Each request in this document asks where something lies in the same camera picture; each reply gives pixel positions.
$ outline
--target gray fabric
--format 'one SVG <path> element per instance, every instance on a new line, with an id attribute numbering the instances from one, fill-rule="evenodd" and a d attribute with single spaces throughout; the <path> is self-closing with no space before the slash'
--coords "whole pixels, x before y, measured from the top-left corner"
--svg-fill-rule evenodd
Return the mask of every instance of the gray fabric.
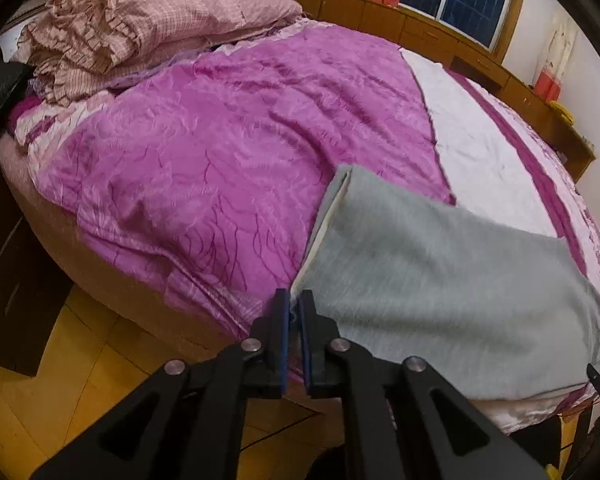
<path id="1" fill-rule="evenodd" d="M 324 238 L 316 238 L 342 185 Z M 600 369 L 600 296 L 563 240 L 343 166 L 312 244 L 317 252 L 294 291 L 312 289 L 318 312 L 375 356 L 421 355 L 469 398 L 573 389 L 586 383 L 587 363 Z"/>

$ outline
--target silver bolt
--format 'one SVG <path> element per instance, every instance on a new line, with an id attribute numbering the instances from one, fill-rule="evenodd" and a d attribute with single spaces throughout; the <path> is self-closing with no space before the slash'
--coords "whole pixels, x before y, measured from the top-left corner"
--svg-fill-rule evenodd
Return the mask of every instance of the silver bolt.
<path id="1" fill-rule="evenodd" d="M 427 362 L 417 355 L 412 355 L 411 357 L 407 357 L 404 361 L 407 365 L 407 368 L 412 372 L 421 372 L 427 367 Z"/>
<path id="2" fill-rule="evenodd" d="M 351 343 L 343 337 L 337 337 L 331 340 L 329 346 L 334 352 L 346 352 L 351 348 Z"/>
<path id="3" fill-rule="evenodd" d="M 164 364 L 164 371 L 169 375 L 180 375 L 183 373 L 187 365 L 180 359 L 172 359 Z"/>
<path id="4" fill-rule="evenodd" d="M 240 347 L 245 352 L 257 352 L 258 350 L 260 350 L 262 348 L 262 343 L 260 342 L 259 339 L 250 337 L 250 338 L 245 339 L 243 342 L 241 342 Z"/>

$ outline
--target tiled floor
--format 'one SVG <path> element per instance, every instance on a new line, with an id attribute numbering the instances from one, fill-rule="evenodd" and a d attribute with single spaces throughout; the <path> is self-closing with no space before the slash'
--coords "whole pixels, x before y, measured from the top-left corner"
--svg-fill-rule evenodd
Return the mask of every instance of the tiled floor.
<path id="1" fill-rule="evenodd" d="M 37 376 L 0 367 L 0 468 L 10 480 L 29 478 L 174 357 L 167 345 L 74 286 Z M 289 400 L 250 401 L 238 478 L 303 479 L 323 449 L 342 442 L 342 428 L 334 426 Z"/>

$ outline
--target window frame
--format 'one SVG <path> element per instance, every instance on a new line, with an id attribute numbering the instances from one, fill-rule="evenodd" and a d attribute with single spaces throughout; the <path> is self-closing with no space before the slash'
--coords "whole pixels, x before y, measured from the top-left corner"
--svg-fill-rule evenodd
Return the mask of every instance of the window frame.
<path id="1" fill-rule="evenodd" d="M 398 3 L 398 6 L 403 9 L 408 9 L 411 12 L 416 12 L 417 14 L 426 17 L 428 20 L 431 20 L 438 25 L 441 25 L 445 28 L 449 28 L 454 33 L 459 34 L 463 38 L 467 38 L 471 40 L 472 43 L 475 43 L 476 46 L 484 49 L 486 52 L 491 54 L 498 62 L 502 62 L 504 56 L 509 47 L 509 43 L 511 42 L 511 38 L 513 36 L 513 30 L 516 27 L 516 23 L 518 21 L 518 17 L 520 16 L 520 10 L 522 8 L 523 0 L 505 0 L 502 12 L 500 13 L 500 17 L 498 19 L 498 24 L 493 33 L 493 37 L 491 38 L 491 43 L 487 46 L 471 37 L 469 34 L 455 28 L 453 25 L 442 20 L 442 13 L 444 12 L 446 0 L 440 0 L 440 4 L 438 6 L 438 12 L 435 17 L 423 12 L 420 9 L 416 9 L 415 7 L 408 6 L 402 2 Z"/>

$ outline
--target purple blanket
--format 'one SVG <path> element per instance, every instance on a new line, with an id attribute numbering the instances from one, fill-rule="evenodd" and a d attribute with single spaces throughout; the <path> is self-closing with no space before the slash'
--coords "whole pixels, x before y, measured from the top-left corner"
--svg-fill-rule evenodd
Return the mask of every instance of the purple blanket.
<path id="1" fill-rule="evenodd" d="M 295 278 L 339 164 L 453 203 L 434 144 L 397 45 L 307 27 L 125 92 L 38 187 L 104 259 L 241 336 Z"/>

